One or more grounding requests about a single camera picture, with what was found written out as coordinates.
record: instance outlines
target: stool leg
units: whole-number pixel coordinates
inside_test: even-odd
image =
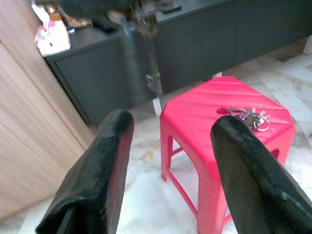
[[[161,145],[161,176],[167,181],[168,170],[171,165],[173,153],[173,138],[166,131],[160,128],[160,145]]]
[[[199,234],[221,234],[227,203],[221,181],[199,177],[197,230]]]

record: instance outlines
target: stool seat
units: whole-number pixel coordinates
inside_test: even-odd
[[[182,194],[197,218],[200,234],[220,234],[230,220],[224,217],[226,201],[210,139],[211,128],[227,114],[224,110],[253,107],[257,113],[266,111],[265,115],[271,116],[269,129],[255,130],[255,135],[285,165],[295,134],[289,111],[236,78],[218,77],[193,88],[168,101],[160,116],[162,177],[169,177]],[[179,149],[173,150],[173,139],[181,146]],[[170,172],[171,157],[182,150],[198,172],[198,209]]]

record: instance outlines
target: dark gray cabinet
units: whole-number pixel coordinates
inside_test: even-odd
[[[312,34],[312,0],[181,0],[159,13],[154,39],[164,93]],[[113,109],[131,108],[120,34],[89,27],[71,36],[69,51],[46,58],[87,124]],[[149,66],[135,34],[142,71]],[[154,94],[146,90],[146,100]]]

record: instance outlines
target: marble floor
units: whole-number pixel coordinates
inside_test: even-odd
[[[312,199],[312,55],[304,55],[305,40],[252,59],[223,73],[234,76],[288,108],[296,135],[286,169]],[[172,98],[198,85],[167,95]],[[126,190],[118,234],[196,234],[196,220],[175,189],[160,177],[159,118],[150,103],[131,110],[136,129],[130,153]],[[183,152],[172,170],[194,204],[197,173]],[[51,199],[0,223],[0,234],[34,234]],[[223,234],[235,234],[230,222]]]

